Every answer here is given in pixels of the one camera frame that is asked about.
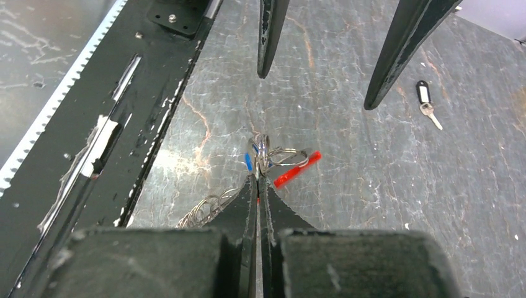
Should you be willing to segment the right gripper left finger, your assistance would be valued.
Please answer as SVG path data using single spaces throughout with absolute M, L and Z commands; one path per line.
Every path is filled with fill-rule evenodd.
M 91 228 L 51 262 L 42 297 L 237 297 L 247 293 L 257 182 L 246 176 L 200 228 Z

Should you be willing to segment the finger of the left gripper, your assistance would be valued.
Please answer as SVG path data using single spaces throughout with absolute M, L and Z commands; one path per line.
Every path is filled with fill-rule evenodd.
M 460 0 L 403 0 L 397 5 L 370 79 L 363 107 L 376 109 L 421 44 Z
M 260 0 L 257 75 L 261 79 L 267 77 L 272 66 L 289 3 L 289 0 Z

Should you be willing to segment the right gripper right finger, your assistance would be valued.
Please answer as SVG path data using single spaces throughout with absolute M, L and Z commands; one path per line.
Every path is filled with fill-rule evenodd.
M 428 234 L 318 230 L 259 181 L 267 297 L 461 297 L 447 256 Z

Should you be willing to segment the key with black tag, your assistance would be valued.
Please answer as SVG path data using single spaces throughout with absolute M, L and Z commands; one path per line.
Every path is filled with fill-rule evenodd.
M 444 128 L 442 127 L 438 118 L 436 118 L 434 115 L 434 107 L 430 97 L 429 84 L 423 80 L 418 81 L 416 83 L 416 91 L 420 102 L 419 109 L 422 114 L 428 117 L 439 130 L 443 130 Z

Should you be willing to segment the red handled keyring tool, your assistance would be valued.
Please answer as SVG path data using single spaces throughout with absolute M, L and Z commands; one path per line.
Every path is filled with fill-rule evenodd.
M 297 178 L 322 158 L 319 151 L 310 148 L 295 149 L 270 145 L 266 134 L 255 134 L 247 141 L 244 162 L 250 174 L 256 178 L 266 177 L 274 187 L 281 188 Z M 240 192 L 240 188 L 231 188 L 221 194 L 211 194 L 203 198 L 183 218 L 176 228 L 199 228 L 212 221 L 223 211 Z

